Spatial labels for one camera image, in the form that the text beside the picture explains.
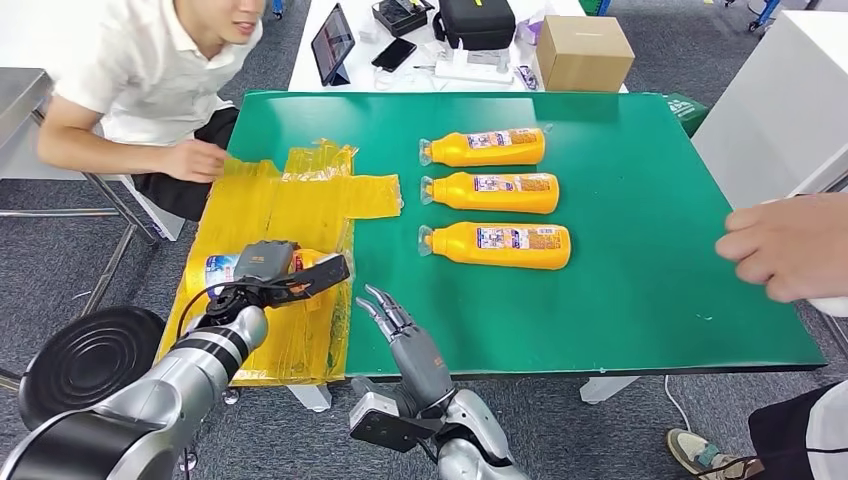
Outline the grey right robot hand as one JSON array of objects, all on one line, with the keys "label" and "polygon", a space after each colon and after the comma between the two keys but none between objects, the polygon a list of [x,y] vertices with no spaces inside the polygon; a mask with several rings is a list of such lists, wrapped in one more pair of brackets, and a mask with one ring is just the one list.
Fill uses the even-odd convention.
[{"label": "grey right robot hand", "polygon": [[454,393],[455,386],[432,336],[388,292],[370,284],[365,291],[376,301],[357,297],[355,302],[386,338],[401,380],[389,390],[365,376],[357,376],[352,379],[354,391],[359,395],[374,392],[395,401],[402,417],[415,418],[440,406]]}]

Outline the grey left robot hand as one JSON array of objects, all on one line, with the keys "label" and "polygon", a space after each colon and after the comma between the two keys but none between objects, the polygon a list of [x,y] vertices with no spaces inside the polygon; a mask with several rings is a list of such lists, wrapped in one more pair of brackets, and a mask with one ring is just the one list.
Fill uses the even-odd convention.
[{"label": "grey left robot hand", "polygon": [[235,281],[256,279],[272,282],[289,273],[296,242],[287,240],[259,241],[247,245],[239,254],[233,271]]}]

